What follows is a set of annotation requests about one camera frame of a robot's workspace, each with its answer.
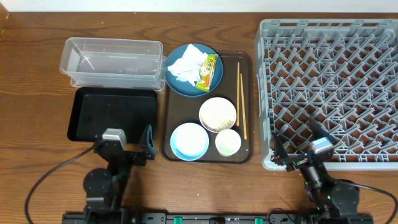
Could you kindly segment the yellow green snack wrapper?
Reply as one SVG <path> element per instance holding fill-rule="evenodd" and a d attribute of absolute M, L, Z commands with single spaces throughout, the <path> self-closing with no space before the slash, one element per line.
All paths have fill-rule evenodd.
<path fill-rule="evenodd" d="M 215 72 L 216 61 L 218 59 L 218 54 L 209 54 L 206 60 L 200 67 L 199 75 L 200 79 L 197 81 L 195 86 L 196 89 L 201 91 L 209 92 L 210 85 Z"/>

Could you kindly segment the white tissue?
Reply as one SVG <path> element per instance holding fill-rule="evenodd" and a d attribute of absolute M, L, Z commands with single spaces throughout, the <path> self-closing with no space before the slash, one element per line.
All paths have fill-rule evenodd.
<path fill-rule="evenodd" d="M 200 79 L 200 68 L 207 58 L 207 53 L 203 53 L 193 44 L 188 44 L 182 57 L 167 68 L 178 81 L 189 82 L 195 86 Z"/>

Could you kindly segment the white cup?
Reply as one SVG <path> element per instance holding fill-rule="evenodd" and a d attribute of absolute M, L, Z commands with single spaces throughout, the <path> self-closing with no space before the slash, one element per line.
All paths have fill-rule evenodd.
<path fill-rule="evenodd" d="M 241 137 L 232 129 L 222 130 L 216 135 L 215 146 L 222 156 L 232 156 L 237 153 L 241 147 Z"/>

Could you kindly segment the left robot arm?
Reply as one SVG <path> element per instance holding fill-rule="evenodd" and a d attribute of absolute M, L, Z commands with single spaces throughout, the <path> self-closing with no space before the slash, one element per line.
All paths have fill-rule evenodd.
<path fill-rule="evenodd" d="M 108 162 L 107 168 L 91 170 L 83 181 L 86 205 L 96 213 L 119 212 L 131 169 L 155 159 L 152 126 L 147 125 L 139 140 L 140 151 L 126 151 L 127 138 L 122 129 L 108 128 L 95 141 L 94 152 Z"/>

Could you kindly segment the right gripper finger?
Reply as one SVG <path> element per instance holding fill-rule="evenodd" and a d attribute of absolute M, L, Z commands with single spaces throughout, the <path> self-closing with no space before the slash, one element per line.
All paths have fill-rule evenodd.
<path fill-rule="evenodd" d="M 279 166 L 288 167 L 290 164 L 289 156 L 276 133 L 273 134 L 274 140 L 274 162 Z"/>
<path fill-rule="evenodd" d="M 326 130 L 322 128 L 313 118 L 309 118 L 308 127 L 310 128 L 315 140 L 321 138 L 327 138 L 332 144 L 336 144 L 336 138 L 329 134 Z"/>

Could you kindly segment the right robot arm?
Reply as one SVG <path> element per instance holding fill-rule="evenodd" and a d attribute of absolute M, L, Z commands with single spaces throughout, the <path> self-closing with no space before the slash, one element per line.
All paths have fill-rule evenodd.
<path fill-rule="evenodd" d="M 326 132 L 314 119 L 308 126 L 315 139 L 308 151 L 289 157 L 281 140 L 273 134 L 274 162 L 285 166 L 287 172 L 299 170 L 311 201 L 322 211 L 324 218 L 345 219 L 358 215 L 359 189 L 353 183 L 329 176 L 324 163 L 333 157 L 337 139 Z"/>

